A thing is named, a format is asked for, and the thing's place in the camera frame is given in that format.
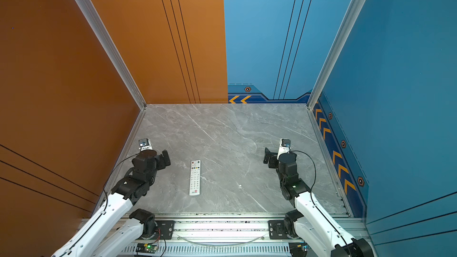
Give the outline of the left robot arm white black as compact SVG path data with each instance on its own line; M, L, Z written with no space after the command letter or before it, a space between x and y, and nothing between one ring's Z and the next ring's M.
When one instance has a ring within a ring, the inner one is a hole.
M107 237L116 223L146 196L157 172L171 165L169 153L146 149L133 158L133 167L106 196L97 212L70 240L57 249L55 257L116 257L134 240L159 236L155 214L144 209L133 211L128 220Z

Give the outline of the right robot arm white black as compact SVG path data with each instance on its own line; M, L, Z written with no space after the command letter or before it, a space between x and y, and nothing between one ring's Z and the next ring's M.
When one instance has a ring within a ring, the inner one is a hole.
M318 257L373 257L371 245L346 231L319 203L313 187L299 177L296 159L289 140L278 152L264 150L264 164L276 170L283 197L294 207L284 218L286 234L302 239Z

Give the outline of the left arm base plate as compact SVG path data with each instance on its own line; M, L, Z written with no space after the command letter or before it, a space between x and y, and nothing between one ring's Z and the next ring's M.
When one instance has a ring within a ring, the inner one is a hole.
M171 240L174 233L175 221L156 220L144 224L144 230L140 239L143 240Z

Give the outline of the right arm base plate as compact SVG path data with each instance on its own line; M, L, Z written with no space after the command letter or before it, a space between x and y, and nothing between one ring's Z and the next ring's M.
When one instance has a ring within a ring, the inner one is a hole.
M292 228L285 225L284 220L268 220L268 236L271 240L304 240L292 233Z

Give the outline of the white remote control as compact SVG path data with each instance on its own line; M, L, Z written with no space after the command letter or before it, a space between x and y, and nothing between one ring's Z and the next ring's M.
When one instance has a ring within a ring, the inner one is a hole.
M198 196L201 190L201 160L194 160L190 166L189 195Z

